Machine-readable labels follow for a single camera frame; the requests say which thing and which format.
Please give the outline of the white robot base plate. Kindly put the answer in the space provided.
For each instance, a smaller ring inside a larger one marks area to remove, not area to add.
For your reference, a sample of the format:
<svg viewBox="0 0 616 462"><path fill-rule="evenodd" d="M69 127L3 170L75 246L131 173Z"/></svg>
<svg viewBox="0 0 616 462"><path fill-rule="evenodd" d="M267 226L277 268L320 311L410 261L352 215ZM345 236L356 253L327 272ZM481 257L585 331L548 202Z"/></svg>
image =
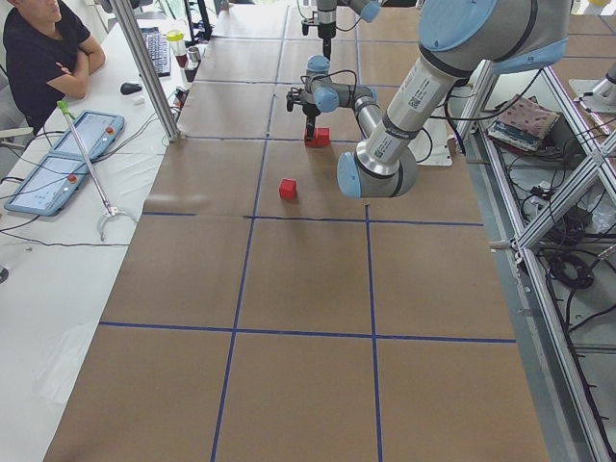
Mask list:
<svg viewBox="0 0 616 462"><path fill-rule="evenodd" d="M450 167L448 125L441 119L430 118L409 147L420 166Z"/></svg>

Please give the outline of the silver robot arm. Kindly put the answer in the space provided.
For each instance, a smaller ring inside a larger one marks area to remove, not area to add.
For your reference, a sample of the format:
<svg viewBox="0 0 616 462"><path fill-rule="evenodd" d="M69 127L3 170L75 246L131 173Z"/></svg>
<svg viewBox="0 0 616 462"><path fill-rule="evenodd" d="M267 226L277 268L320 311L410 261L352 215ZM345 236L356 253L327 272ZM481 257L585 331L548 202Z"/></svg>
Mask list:
<svg viewBox="0 0 616 462"><path fill-rule="evenodd" d="M568 1L426 1L419 58L386 110L371 88L334 82L322 55L308 60L304 86L288 92L287 107L301 107L308 140L318 115L353 110L365 139L338 160L340 191L353 198L403 195L418 173L410 142L453 86L483 61L497 75L555 64L566 51L570 11Z"/></svg>
<svg viewBox="0 0 616 462"><path fill-rule="evenodd" d="M311 28L316 28L318 37L321 39L322 54L326 59L331 58L332 39L336 37L340 28L337 25L337 11L339 7L351 9L357 16L357 21L364 20L368 23L373 22L381 11L379 1L369 0L318 0L317 9L311 12L310 16L304 16L301 21L302 35L307 36Z"/></svg>

